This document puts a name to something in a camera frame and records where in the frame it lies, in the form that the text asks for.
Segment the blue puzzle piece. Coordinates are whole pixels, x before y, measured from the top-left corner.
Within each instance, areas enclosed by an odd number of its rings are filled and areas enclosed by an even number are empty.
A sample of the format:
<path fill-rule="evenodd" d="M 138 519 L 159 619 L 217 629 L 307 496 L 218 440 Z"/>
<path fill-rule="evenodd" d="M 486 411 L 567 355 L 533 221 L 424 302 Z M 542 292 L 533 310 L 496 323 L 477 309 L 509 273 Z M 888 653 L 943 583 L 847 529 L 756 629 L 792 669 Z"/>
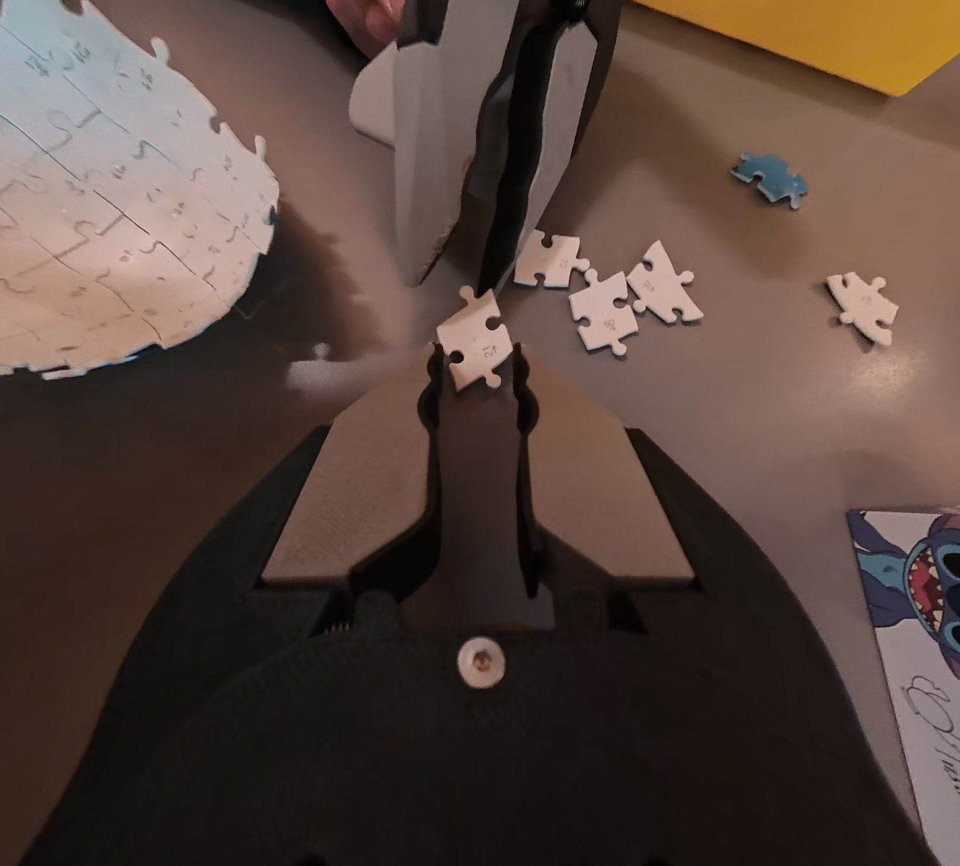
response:
<path fill-rule="evenodd" d="M 755 155 L 743 152 L 730 174 L 744 183 L 755 182 L 757 189 L 770 203 L 788 200 L 793 211 L 799 210 L 809 193 L 807 181 L 790 172 L 788 164 L 773 154 Z"/>

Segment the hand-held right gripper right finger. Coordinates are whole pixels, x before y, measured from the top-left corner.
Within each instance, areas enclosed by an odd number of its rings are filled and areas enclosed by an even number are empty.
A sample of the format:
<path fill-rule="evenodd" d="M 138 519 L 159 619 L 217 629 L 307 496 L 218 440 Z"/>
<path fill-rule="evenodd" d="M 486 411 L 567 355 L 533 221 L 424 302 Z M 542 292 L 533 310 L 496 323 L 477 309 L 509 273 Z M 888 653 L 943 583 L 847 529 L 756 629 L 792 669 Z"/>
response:
<path fill-rule="evenodd" d="M 627 428 L 522 344 L 512 351 L 517 547 L 528 596 L 546 584 L 685 587 L 694 571 Z"/>

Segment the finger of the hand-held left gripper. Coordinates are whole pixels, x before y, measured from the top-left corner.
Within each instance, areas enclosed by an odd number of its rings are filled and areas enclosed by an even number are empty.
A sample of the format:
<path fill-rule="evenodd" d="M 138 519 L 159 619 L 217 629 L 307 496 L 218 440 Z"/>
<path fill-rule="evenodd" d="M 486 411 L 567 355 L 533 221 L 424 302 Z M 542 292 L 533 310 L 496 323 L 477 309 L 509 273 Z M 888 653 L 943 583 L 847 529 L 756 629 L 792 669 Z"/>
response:
<path fill-rule="evenodd" d="M 521 46 L 510 93 L 507 158 L 479 272 L 480 292 L 503 284 L 568 168 L 596 48 L 584 21 L 535 27 Z"/>
<path fill-rule="evenodd" d="M 520 0 L 448 0 L 435 42 L 393 61 L 394 224 L 405 282 L 421 283 L 461 215 L 485 98 Z"/>

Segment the white puzzle piece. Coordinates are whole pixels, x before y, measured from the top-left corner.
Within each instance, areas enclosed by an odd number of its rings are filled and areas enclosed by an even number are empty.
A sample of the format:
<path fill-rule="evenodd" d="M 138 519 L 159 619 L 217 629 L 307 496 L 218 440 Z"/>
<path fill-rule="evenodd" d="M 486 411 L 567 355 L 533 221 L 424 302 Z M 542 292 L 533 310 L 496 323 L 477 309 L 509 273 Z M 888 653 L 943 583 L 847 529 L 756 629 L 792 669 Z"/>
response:
<path fill-rule="evenodd" d="M 622 359 L 627 354 L 624 341 L 639 331 L 637 317 L 628 303 L 629 287 L 623 272 L 600 279 L 590 268 L 584 275 L 586 286 L 568 296 L 572 320 L 585 349 L 594 352 L 608 348 Z"/>
<path fill-rule="evenodd" d="M 437 326 L 437 341 L 449 359 L 448 368 L 456 392 L 483 381 L 489 388 L 501 386 L 497 369 L 510 359 L 514 344 L 507 327 L 500 322 L 494 291 L 481 296 L 463 285 L 459 290 L 463 307 Z"/>
<path fill-rule="evenodd" d="M 886 279 L 864 280 L 857 272 L 833 274 L 824 284 L 840 309 L 839 321 L 878 346 L 893 342 L 892 326 L 900 307 L 883 294 Z"/>
<path fill-rule="evenodd" d="M 663 242 L 657 240 L 626 275 L 634 295 L 631 307 L 638 315 L 650 313 L 666 324 L 699 322 L 704 312 L 687 290 L 693 279 L 693 272 L 676 272 Z"/>
<path fill-rule="evenodd" d="M 525 287 L 536 287 L 539 279 L 546 289 L 567 289 L 572 272 L 587 274 L 591 262 L 580 254 L 579 237 L 554 234 L 547 237 L 533 229 L 513 268 L 512 281 Z"/>

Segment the partly built puzzle ball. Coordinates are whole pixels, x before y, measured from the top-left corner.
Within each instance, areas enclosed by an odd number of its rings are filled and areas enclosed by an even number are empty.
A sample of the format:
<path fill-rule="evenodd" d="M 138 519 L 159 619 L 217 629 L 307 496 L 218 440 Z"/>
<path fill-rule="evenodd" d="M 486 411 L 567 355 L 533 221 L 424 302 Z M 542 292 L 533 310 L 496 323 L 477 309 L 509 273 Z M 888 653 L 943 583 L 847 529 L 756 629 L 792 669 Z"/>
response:
<path fill-rule="evenodd" d="M 87 0 L 2 0 L 1 368 L 47 380 L 183 344 L 246 293 L 280 186 Z"/>

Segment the blue box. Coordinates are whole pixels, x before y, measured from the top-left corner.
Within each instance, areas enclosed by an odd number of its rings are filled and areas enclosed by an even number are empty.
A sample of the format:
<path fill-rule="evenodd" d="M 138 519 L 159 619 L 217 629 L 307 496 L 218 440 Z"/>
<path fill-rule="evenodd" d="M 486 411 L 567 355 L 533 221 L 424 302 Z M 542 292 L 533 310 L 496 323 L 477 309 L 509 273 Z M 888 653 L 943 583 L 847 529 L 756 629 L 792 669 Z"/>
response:
<path fill-rule="evenodd" d="M 959 516 L 846 514 L 920 828 L 959 863 Z"/>

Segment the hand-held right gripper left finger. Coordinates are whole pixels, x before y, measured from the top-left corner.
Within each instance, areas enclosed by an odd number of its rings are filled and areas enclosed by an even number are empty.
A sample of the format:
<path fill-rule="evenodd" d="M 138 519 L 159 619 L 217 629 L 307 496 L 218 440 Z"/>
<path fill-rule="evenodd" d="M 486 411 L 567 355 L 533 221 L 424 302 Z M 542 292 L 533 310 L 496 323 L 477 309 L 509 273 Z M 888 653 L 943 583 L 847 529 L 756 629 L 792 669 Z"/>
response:
<path fill-rule="evenodd" d="M 270 586 L 411 596 L 441 551 L 439 404 L 445 360 L 408 368 L 336 417 L 263 570 Z"/>

